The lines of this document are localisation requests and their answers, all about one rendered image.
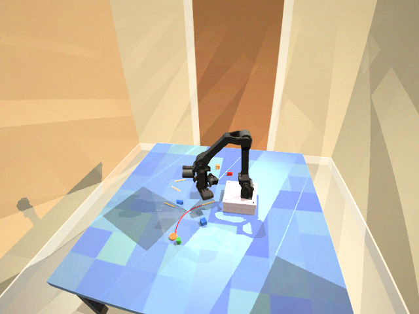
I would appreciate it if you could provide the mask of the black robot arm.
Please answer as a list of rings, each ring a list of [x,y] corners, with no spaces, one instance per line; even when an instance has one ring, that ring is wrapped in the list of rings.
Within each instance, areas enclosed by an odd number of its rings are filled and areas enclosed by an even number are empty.
[[[238,138],[239,137],[239,138]],[[252,137],[249,130],[236,130],[226,132],[218,139],[207,151],[201,152],[193,163],[193,166],[182,167],[182,178],[194,178],[204,180],[209,179],[209,187],[217,185],[219,179],[213,176],[211,167],[208,166],[210,160],[227,144],[241,145],[242,149],[242,170],[238,172],[238,182],[241,187],[241,198],[252,200],[253,182],[249,177],[249,150],[252,145]]]

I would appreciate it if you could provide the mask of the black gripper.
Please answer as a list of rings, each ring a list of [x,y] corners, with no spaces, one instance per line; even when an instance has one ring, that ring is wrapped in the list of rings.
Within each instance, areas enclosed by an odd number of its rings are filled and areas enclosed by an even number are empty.
[[[213,192],[209,188],[207,188],[207,187],[209,187],[209,184],[208,184],[209,179],[208,178],[204,179],[204,180],[199,180],[199,179],[197,179],[197,176],[194,176],[194,178],[192,178],[192,180],[193,180],[194,183],[195,183],[195,181],[197,181],[195,186],[196,186],[197,190],[199,191],[199,194],[200,194],[201,198],[203,199],[203,201],[210,200],[210,199],[214,198]]]

